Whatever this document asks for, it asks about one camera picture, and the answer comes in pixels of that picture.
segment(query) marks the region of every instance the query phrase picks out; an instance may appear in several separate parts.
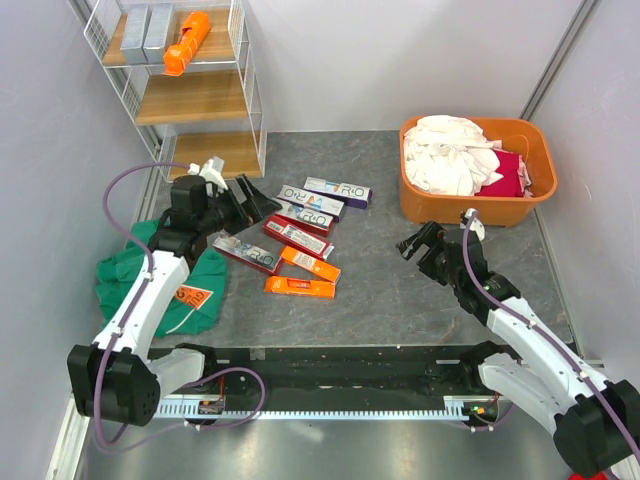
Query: red tag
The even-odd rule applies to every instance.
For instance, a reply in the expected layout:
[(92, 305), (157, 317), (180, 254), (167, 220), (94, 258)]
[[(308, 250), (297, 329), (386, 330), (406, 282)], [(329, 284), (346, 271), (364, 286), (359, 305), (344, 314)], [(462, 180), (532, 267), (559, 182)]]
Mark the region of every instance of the red tag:
[(204, 302), (209, 300), (209, 297), (213, 294), (210, 290), (203, 290), (201, 288), (188, 287), (182, 285), (177, 291), (175, 297), (185, 305), (190, 306), (198, 310)]

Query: orange toothpaste box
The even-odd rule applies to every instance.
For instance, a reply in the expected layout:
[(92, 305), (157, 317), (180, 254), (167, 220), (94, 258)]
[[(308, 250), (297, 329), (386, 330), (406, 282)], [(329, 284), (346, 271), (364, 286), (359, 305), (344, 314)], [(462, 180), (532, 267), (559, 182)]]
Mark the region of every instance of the orange toothpaste box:
[(336, 296), (336, 286), (332, 283), (321, 280), (300, 280), (289, 277), (267, 278), (264, 291), (319, 298), (334, 298)]
[(334, 285), (340, 277), (339, 268), (329, 265), (327, 262), (323, 262), (317, 258), (313, 258), (311, 255), (300, 252), (293, 247), (284, 247), (280, 257), (282, 257), (285, 262), (304, 268), (320, 278), (330, 281)]

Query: gray box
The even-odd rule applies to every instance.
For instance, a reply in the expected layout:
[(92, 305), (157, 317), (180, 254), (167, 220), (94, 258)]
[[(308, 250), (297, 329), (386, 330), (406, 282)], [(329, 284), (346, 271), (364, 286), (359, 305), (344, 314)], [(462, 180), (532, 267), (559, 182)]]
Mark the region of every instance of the gray box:
[(144, 54), (149, 63), (163, 63), (164, 52), (173, 40), (176, 27), (176, 14), (171, 4), (153, 7), (151, 21), (144, 40)]
[(151, 10), (147, 5), (133, 5), (127, 14), (127, 24), (124, 26), (120, 50), (129, 65), (147, 63), (144, 56), (144, 37), (149, 26)]

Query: orange spray bottle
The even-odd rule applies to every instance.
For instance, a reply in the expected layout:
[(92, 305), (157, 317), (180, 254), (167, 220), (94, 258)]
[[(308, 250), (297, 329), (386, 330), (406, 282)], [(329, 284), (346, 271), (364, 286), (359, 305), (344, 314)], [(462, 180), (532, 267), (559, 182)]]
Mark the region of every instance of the orange spray bottle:
[(206, 13), (191, 12), (182, 24), (180, 42), (171, 45), (164, 54), (164, 64), (167, 67), (164, 74), (173, 77), (182, 75), (210, 29)]

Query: wooden shelf board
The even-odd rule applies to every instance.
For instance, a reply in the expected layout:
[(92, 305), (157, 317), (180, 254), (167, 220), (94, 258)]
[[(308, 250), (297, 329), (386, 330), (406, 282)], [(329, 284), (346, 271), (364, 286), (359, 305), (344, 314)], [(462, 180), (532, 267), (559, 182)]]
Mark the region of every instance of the wooden shelf board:
[[(209, 15), (209, 23), (211, 23), (211, 30), (209, 34), (202, 42), (202, 45), (193, 56), (192, 62), (216, 62), (233, 60), (233, 48), (231, 47), (231, 38), (229, 37), (229, 30), (227, 29), (227, 22), (229, 20), (228, 8), (217, 8), (213, 10), (202, 10)], [(180, 28), (184, 23), (187, 16), (191, 13), (188, 11), (176, 11), (176, 26), (174, 30), (173, 40), (171, 44), (174, 45), (180, 40), (181, 32)], [(120, 17), (120, 21), (116, 26), (116, 31), (111, 38), (111, 43), (107, 48), (107, 51), (102, 59), (102, 64), (105, 67), (118, 67), (127, 65), (127, 60), (120, 51), (120, 45), (122, 44), (122, 36), (124, 34), (124, 27), (127, 23), (127, 14), (123, 13)]]
[[(173, 161), (203, 165), (214, 155), (224, 160), (223, 176), (233, 178), (241, 173), (261, 177), (256, 147), (251, 132), (190, 133), (179, 135)], [(169, 180), (184, 175), (183, 169), (171, 169)]]
[(209, 122), (247, 117), (237, 70), (152, 75), (140, 104), (137, 125)]

